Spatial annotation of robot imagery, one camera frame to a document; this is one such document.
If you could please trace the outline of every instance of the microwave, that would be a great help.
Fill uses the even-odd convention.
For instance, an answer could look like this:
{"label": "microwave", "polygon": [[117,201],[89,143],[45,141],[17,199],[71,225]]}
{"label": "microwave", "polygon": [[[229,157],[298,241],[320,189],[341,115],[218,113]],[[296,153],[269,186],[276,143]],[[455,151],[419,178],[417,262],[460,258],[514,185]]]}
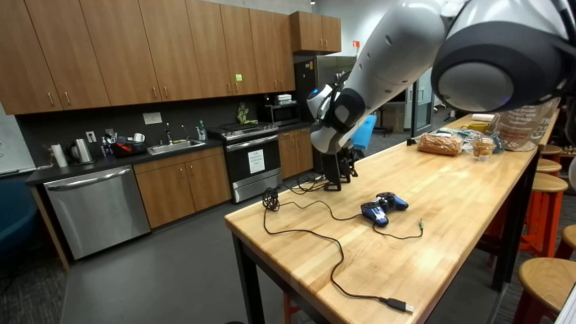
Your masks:
{"label": "microwave", "polygon": [[258,110],[258,121],[276,126],[300,123],[300,106],[297,103],[266,105]]}

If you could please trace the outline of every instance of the sink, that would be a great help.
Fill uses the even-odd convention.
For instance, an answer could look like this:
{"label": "sink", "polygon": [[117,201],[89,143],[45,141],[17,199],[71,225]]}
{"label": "sink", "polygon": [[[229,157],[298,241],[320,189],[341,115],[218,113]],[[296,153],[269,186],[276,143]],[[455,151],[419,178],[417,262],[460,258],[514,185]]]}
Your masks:
{"label": "sink", "polygon": [[156,154],[162,154],[162,153],[168,153],[168,152],[173,152],[176,150],[183,150],[183,149],[187,149],[187,148],[193,148],[196,146],[202,146],[205,145],[206,143],[204,142],[200,142],[197,140],[189,140],[189,141],[184,141],[184,142],[180,142],[180,143],[176,143],[176,144],[167,144],[167,145],[156,145],[156,146],[152,146],[148,148],[148,152],[152,155],[156,155]]}

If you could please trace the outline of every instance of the lower cabinet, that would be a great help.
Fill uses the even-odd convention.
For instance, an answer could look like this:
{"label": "lower cabinet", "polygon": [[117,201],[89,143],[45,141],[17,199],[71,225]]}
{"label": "lower cabinet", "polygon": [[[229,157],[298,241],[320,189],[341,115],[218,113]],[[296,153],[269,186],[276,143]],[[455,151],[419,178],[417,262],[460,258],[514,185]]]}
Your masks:
{"label": "lower cabinet", "polygon": [[150,227],[230,200],[221,147],[134,166]]}
{"label": "lower cabinet", "polygon": [[282,132],[278,136],[282,179],[312,169],[310,128]]}

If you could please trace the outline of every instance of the dishwasher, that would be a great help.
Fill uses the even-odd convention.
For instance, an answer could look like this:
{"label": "dishwasher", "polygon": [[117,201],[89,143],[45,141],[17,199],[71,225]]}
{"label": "dishwasher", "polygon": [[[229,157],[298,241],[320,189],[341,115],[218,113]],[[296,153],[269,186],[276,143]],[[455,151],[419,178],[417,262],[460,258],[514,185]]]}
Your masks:
{"label": "dishwasher", "polygon": [[44,184],[74,259],[150,232],[132,166]]}

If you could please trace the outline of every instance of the butcher block tabletop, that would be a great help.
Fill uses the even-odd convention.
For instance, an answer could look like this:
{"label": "butcher block tabletop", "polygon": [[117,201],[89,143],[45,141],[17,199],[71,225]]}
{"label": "butcher block tabletop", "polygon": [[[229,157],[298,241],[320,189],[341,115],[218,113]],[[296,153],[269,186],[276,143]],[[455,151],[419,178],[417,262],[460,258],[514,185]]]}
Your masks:
{"label": "butcher block tabletop", "polygon": [[[446,127],[471,121],[466,116]],[[309,229],[337,238],[345,260],[336,281],[350,293],[403,300],[414,307],[413,314],[341,293],[330,281],[330,271],[340,260],[338,246],[309,233],[267,234],[260,202],[227,215],[226,225],[333,323],[423,323],[535,153],[504,152],[479,162],[465,152],[433,155],[403,142],[357,162],[359,177],[343,183],[340,192],[279,195],[281,204],[322,200],[337,218],[360,213],[362,203],[384,191],[408,202],[407,210],[388,214],[390,223],[380,231],[418,235],[423,220],[421,238],[383,237],[363,217],[336,221],[322,204],[303,210],[281,206],[278,212],[267,212],[267,226],[271,231]]]}

